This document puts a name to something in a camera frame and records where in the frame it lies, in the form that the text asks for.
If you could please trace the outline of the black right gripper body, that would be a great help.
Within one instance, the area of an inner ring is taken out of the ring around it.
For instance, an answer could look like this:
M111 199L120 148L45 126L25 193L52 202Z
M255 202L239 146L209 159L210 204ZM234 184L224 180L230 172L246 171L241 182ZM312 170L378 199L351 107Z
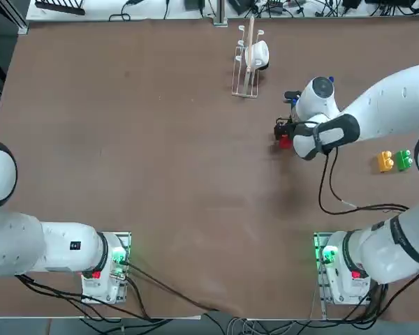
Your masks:
M291 118L278 117L273 129L275 140L280 140L285 136L292 139L295 128L296 123Z

